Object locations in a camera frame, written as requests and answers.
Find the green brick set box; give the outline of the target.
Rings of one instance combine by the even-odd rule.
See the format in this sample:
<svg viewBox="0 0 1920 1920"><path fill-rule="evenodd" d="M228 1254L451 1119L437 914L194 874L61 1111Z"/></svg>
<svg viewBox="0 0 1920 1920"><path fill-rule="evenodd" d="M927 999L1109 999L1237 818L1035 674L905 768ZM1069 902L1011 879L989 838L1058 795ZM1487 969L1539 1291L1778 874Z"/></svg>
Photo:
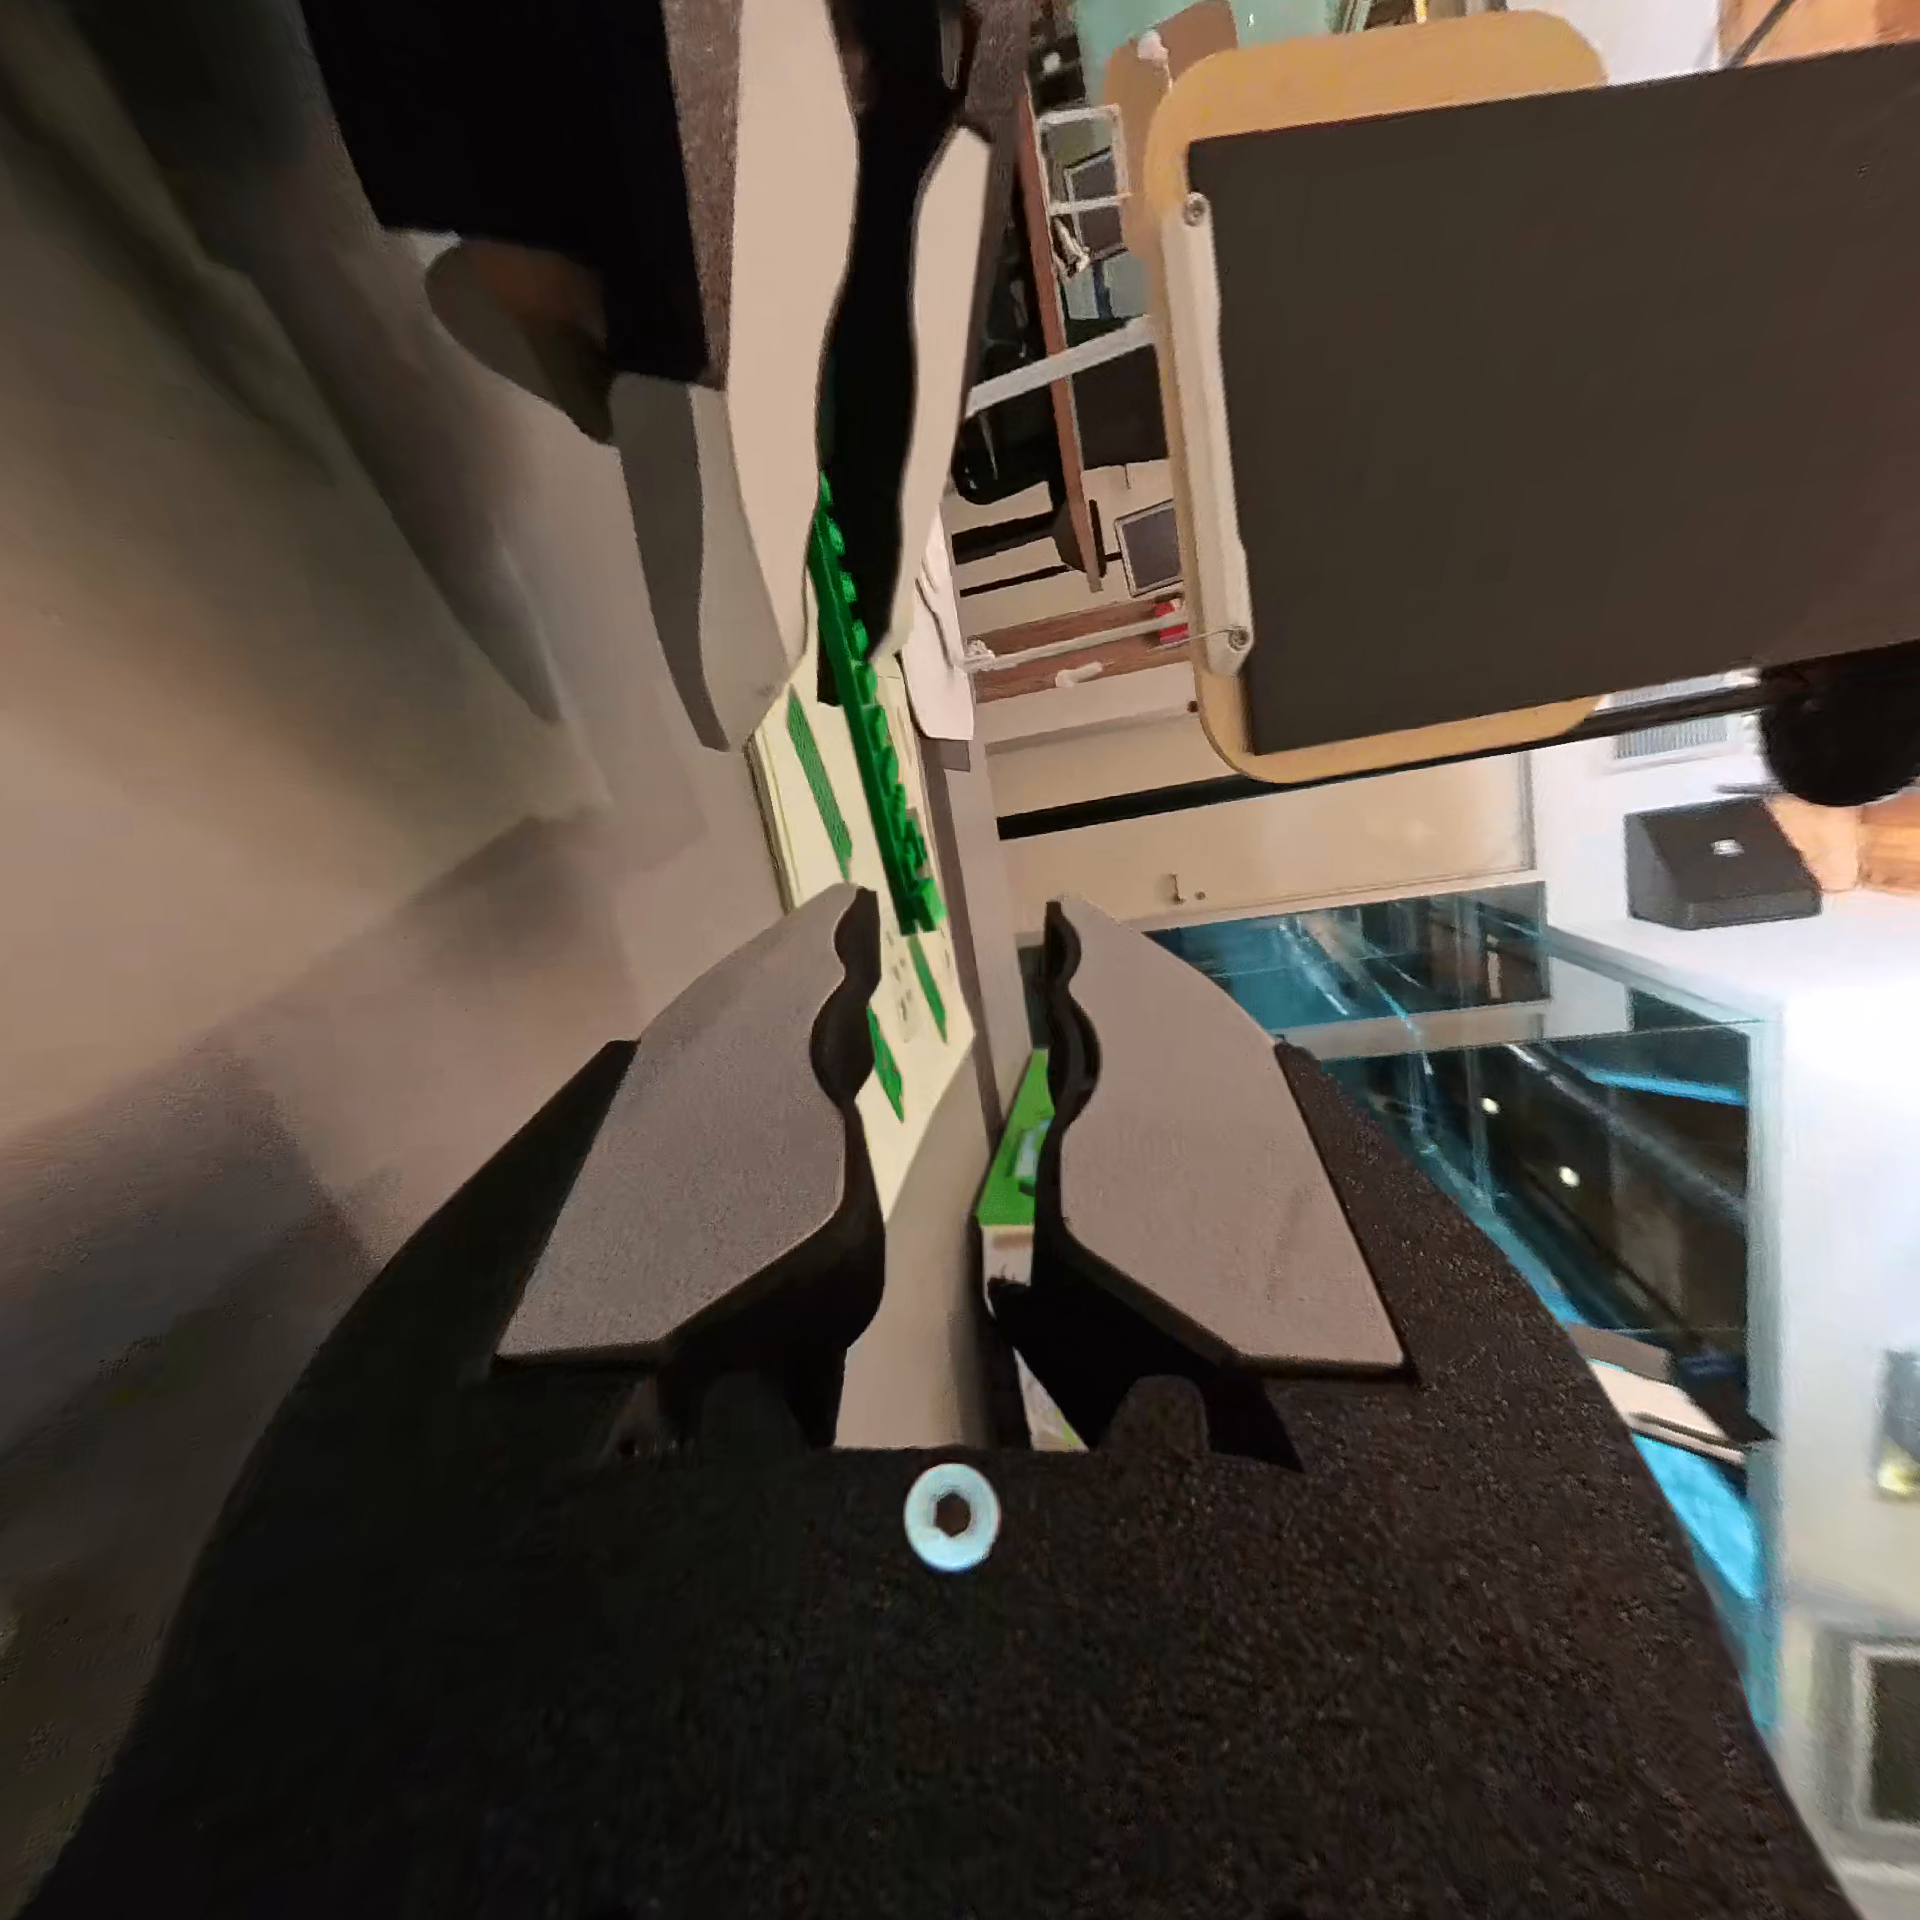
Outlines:
<svg viewBox="0 0 1920 1920"><path fill-rule="evenodd" d="M984 1232L1031 1232L1038 1216L1039 1154L1055 1116L1049 1052L1035 1048L1005 1111L1002 1131L975 1206Z"/></svg>

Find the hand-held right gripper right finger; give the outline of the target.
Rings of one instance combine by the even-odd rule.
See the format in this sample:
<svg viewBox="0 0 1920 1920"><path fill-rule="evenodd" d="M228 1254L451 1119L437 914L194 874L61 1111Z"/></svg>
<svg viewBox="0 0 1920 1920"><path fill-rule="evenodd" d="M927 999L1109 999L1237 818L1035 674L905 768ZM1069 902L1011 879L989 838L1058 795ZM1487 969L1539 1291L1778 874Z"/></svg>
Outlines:
<svg viewBox="0 0 1920 1920"><path fill-rule="evenodd" d="M1044 1379L1101 1331L1255 1379L1394 1379L1402 1338L1265 1029L1089 901L1044 922L1052 1116L1027 1284L995 1321Z"/></svg>

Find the building instruction booklet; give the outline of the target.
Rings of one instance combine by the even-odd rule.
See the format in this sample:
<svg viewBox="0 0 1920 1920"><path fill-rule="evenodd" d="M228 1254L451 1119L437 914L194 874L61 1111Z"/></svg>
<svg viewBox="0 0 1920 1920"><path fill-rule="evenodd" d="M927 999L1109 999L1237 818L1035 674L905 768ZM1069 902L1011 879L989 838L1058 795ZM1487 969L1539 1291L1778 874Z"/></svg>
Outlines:
<svg viewBox="0 0 1920 1920"><path fill-rule="evenodd" d="M881 859L881 838L864 792L842 708L818 698L821 656L809 645L775 708L745 744L758 802L779 879L794 912L831 886L852 884L881 901L881 984L868 999L877 1066L857 1095L881 1202L892 1208L931 1134L941 1102L964 1086L1001 1134L1002 1101L987 1045L971 975L971 932L964 922L957 866L937 848L937 802L947 772L924 745L901 668L881 671L881 708L901 749L901 779L934 858L944 922L911 935L901 922Z"/></svg>

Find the green studded brick plate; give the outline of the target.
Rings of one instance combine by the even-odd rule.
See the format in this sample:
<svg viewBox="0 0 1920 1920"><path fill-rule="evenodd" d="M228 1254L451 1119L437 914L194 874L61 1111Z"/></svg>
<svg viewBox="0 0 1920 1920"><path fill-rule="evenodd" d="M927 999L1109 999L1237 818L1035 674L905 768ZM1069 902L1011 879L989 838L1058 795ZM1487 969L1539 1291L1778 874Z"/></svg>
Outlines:
<svg viewBox="0 0 1920 1920"><path fill-rule="evenodd" d="M868 802L885 895L902 935L931 935L947 922L947 901L919 815L902 782L901 749L881 698L872 638L857 611L857 585L847 569L847 536L835 516L829 478L818 481L805 576L814 592L814 628L829 685L852 735L852 756Z"/></svg>

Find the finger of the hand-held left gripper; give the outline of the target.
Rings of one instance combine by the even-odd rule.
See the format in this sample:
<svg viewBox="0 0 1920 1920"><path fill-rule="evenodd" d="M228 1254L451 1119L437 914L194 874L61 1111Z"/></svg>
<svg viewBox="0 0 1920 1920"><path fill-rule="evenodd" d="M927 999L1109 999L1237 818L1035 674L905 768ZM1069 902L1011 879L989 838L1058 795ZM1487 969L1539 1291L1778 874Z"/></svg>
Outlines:
<svg viewBox="0 0 1920 1920"><path fill-rule="evenodd" d="M829 2L742 2L722 364L617 376L617 454L664 659L698 739L732 754L809 645L805 549L829 478L857 611L894 615L918 198L964 126L944 78L868 132Z"/></svg>
<svg viewBox="0 0 1920 1920"><path fill-rule="evenodd" d="M971 308L987 222L991 145L971 126L949 128L927 171L908 255L908 411L901 466L901 572L894 615L911 618L951 448L971 386Z"/></svg>

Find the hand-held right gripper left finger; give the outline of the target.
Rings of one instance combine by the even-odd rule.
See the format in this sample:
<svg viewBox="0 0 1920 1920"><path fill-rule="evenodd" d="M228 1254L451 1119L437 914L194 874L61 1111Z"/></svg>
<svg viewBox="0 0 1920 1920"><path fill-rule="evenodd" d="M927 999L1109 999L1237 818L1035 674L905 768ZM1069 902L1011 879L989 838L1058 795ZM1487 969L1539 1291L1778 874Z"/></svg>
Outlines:
<svg viewBox="0 0 1920 1920"><path fill-rule="evenodd" d="M682 989L624 1068L498 1364L842 1364L885 1284L857 1109L877 984L877 895L831 886Z"/></svg>

